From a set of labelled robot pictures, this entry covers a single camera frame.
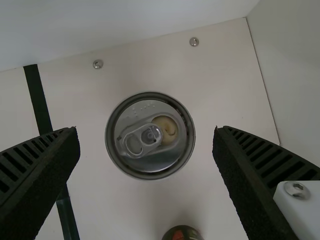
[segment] white wall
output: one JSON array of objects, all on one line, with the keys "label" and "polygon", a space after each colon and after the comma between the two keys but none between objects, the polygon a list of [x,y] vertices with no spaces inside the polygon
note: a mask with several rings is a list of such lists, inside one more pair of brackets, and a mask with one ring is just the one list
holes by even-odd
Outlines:
[{"label": "white wall", "polygon": [[0,71],[243,18],[259,0],[2,0]]},{"label": "white wall", "polygon": [[[198,37],[197,47],[189,45]],[[92,63],[102,59],[96,70]],[[212,156],[216,125],[278,137],[244,18],[58,59],[38,65],[54,129],[76,126],[81,157],[68,181],[81,239],[158,240],[174,225],[205,239],[247,235]],[[189,110],[194,152],[176,174],[141,181],[108,157],[104,133],[129,95],[159,91]]]},{"label": "white wall", "polygon": [[[0,72],[0,152],[39,136],[25,72],[22,67]],[[36,240],[63,240],[56,205]]]},{"label": "white wall", "polygon": [[247,17],[286,149],[320,166],[320,1],[261,0]]}]

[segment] black stripe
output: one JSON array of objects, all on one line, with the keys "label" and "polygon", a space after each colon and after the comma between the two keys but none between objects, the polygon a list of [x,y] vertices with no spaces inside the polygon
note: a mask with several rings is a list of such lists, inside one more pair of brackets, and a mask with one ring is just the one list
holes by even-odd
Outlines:
[{"label": "black stripe", "polygon": [[39,134],[47,134],[53,131],[44,89],[42,87],[38,66],[36,64],[24,66],[26,83],[28,84],[33,111]]},{"label": "black stripe", "polygon": [[[38,65],[24,66],[24,74],[29,88],[36,124],[40,135],[53,131],[42,87]],[[72,209],[67,184],[60,193],[56,206],[59,212],[64,240],[80,240],[74,211]]]}]

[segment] can rim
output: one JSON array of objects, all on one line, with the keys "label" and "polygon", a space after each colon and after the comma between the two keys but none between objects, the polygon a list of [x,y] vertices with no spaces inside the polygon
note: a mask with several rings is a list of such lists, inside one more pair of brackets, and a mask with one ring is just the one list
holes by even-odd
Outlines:
[{"label": "can rim", "polygon": [[[141,172],[130,168],[128,165],[125,165],[121,161],[121,157],[119,153],[116,151],[116,146],[114,143],[114,129],[122,112],[132,104],[135,104],[143,100],[157,100],[169,104],[176,111],[178,111],[178,113],[185,121],[185,127],[187,131],[187,144],[183,155],[175,164],[168,167],[167,169],[158,172]],[[123,173],[140,180],[159,180],[174,174],[188,162],[195,148],[196,129],[190,113],[181,102],[161,92],[146,91],[136,93],[127,97],[114,108],[105,127],[104,141],[109,157]]]}]

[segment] pull tab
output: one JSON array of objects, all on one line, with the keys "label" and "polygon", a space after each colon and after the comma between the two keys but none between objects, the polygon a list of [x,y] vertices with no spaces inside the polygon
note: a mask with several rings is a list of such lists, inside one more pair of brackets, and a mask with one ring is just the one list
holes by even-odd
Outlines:
[{"label": "pull tab", "polygon": [[123,138],[122,147],[131,158],[138,159],[157,148],[162,139],[161,128],[148,123],[127,133]]}]

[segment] screw head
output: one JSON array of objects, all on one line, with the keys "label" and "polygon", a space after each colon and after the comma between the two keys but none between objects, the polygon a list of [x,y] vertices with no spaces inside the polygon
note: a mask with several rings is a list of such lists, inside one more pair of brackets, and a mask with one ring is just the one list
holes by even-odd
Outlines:
[{"label": "screw head", "polygon": [[310,198],[309,189],[300,182],[287,181],[284,183],[283,188],[287,194],[296,199],[308,200]]},{"label": "screw head", "polygon": [[104,62],[102,60],[98,59],[98,60],[95,60],[92,65],[93,65],[94,69],[101,69],[104,65]]},{"label": "screw head", "polygon": [[189,43],[192,47],[196,47],[199,45],[199,39],[194,36],[194,37],[190,38]]}]

